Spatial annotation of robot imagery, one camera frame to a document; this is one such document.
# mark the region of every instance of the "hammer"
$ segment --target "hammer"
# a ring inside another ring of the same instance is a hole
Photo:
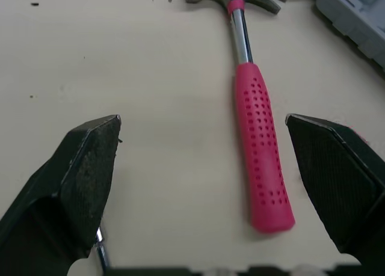
[[[283,183],[271,103],[260,70],[253,63],[244,16],[245,2],[273,14],[277,14],[280,7],[272,0],[212,1],[229,13],[238,59],[235,102],[249,181],[251,224],[262,233],[289,230],[295,220]]]

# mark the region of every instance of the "plastic case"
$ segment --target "plastic case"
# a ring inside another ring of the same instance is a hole
[[[316,6],[385,70],[385,0],[316,0]]]

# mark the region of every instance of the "chrome shaft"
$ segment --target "chrome shaft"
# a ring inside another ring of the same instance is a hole
[[[252,63],[250,42],[248,41],[244,11],[237,9],[231,15],[231,26],[238,64]]]
[[[107,268],[110,267],[109,258],[107,255],[107,250],[104,246],[104,235],[102,233],[102,229],[99,227],[96,232],[96,251],[99,256],[100,263],[102,265],[103,272],[105,273]]]

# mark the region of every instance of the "textured grip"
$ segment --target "textured grip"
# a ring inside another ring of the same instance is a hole
[[[295,224],[283,183],[270,99],[258,66],[238,66],[236,108],[250,189],[251,224],[262,233]]]

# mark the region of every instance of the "white table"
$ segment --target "white table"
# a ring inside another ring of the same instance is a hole
[[[0,0],[0,215],[68,130],[119,113],[124,143],[105,209],[114,266],[354,262],[338,253],[310,203],[285,116],[352,126],[384,158],[385,84],[313,4],[289,0],[276,17],[246,12],[297,220],[292,231],[266,238],[245,218],[233,51],[217,4]],[[69,273],[99,274],[94,254]]]

